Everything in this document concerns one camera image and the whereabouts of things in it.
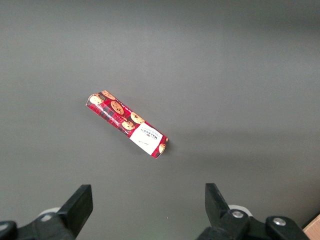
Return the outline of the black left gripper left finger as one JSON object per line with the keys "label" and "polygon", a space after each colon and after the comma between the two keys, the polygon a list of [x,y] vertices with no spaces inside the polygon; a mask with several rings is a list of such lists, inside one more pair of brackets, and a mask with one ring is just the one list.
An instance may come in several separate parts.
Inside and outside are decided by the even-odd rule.
{"label": "black left gripper left finger", "polygon": [[2,240],[75,240],[93,211],[92,186],[81,185],[61,206],[50,208],[25,226],[0,222]]}

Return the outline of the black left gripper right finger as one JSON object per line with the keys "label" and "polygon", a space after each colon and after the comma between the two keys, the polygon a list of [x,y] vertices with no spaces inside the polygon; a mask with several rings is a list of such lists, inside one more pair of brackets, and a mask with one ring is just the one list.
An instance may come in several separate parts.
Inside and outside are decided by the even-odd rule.
{"label": "black left gripper right finger", "polygon": [[205,210],[210,222],[199,240],[308,240],[292,219],[272,215],[260,222],[241,209],[231,209],[214,183],[205,184]]}

